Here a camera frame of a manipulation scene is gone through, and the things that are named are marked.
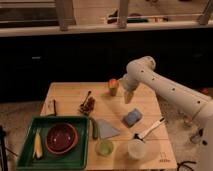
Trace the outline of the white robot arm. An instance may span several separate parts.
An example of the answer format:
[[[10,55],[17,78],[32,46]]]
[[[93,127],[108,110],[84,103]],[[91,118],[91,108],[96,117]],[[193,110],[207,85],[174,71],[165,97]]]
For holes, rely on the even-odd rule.
[[[203,130],[196,171],[213,171],[213,98],[178,84],[154,72],[156,62],[145,56],[128,63],[120,79],[126,103],[130,103],[140,83],[180,108]]]

